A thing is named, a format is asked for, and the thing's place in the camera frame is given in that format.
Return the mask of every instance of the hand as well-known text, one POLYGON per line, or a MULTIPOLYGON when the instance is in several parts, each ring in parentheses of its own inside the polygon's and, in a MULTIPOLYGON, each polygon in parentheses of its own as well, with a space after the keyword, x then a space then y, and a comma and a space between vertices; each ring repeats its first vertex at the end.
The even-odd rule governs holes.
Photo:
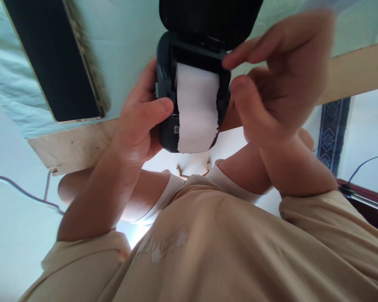
POLYGON ((321 10, 291 16, 264 36, 226 55, 223 66, 267 61, 233 80, 231 92, 247 140, 294 137, 323 93, 333 44, 334 17, 321 10))
POLYGON ((168 98, 155 99, 157 61, 144 68, 130 92, 118 120, 111 148, 128 167, 142 167, 161 149, 157 124, 173 111, 168 98))

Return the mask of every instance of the white paper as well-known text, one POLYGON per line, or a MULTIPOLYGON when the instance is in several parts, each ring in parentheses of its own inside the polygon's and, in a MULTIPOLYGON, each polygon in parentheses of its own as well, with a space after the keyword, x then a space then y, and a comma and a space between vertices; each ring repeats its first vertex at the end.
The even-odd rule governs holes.
POLYGON ((177 65, 179 109, 178 151, 199 153, 210 149, 218 132, 217 92, 220 77, 216 73, 185 64, 177 65))

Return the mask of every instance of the beige t-shirt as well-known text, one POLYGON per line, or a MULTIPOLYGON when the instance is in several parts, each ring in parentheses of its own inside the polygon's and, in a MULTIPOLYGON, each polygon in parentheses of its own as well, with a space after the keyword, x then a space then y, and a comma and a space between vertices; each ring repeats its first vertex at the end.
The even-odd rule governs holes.
POLYGON ((133 251, 116 231, 55 243, 21 301, 378 302, 378 230, 341 193, 280 213, 185 187, 133 251))

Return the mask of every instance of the smartphone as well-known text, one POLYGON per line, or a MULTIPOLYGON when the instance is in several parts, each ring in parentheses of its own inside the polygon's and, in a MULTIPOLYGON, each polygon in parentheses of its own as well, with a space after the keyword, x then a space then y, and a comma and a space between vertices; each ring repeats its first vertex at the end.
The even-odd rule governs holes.
POLYGON ((70 0, 2 0, 56 122, 104 117, 70 0))

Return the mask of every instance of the black cable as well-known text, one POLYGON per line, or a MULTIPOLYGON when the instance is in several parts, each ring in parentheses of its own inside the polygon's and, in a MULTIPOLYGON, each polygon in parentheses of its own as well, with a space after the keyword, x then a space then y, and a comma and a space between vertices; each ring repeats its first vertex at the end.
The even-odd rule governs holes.
MULTIPOLYGON (((64 215, 64 212, 62 210, 60 210, 60 208, 57 204, 51 203, 49 201, 46 201, 46 200, 40 199, 36 196, 33 196, 32 194, 29 194, 27 191, 25 191, 23 188, 21 188, 18 184, 16 184, 14 181, 12 181, 11 179, 9 179, 7 177, 0 176, 0 180, 12 185, 14 188, 16 188, 19 192, 21 192, 25 196, 27 196, 27 197, 29 197, 33 200, 36 200, 40 203, 44 203, 45 205, 47 205, 51 208, 54 208, 59 214, 64 215)), ((44 197, 45 199, 47 197, 47 191, 49 189, 49 180, 50 180, 50 174, 48 175, 47 181, 46 181, 46 189, 45 189, 45 197, 44 197)))
POLYGON ((352 179, 353 177, 355 176, 355 174, 358 172, 358 170, 366 163, 368 163, 369 161, 373 160, 373 159, 376 159, 378 158, 378 156, 376 157, 373 157, 373 158, 370 158, 369 160, 366 160, 365 162, 363 162, 361 165, 358 166, 358 168, 354 171, 353 175, 350 177, 350 180, 349 182, 347 183, 348 186, 350 186, 350 183, 352 182, 352 179))

